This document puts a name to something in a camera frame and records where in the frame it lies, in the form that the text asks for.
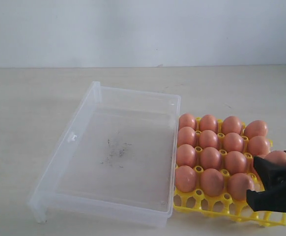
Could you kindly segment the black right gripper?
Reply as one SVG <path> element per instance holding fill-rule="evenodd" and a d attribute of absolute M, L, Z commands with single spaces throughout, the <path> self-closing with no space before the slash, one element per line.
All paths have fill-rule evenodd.
<path fill-rule="evenodd" d="M 261 179 L 264 191 L 247 190 L 248 205 L 253 211 L 286 213 L 286 164 L 275 164 L 254 156 L 253 167 Z"/>

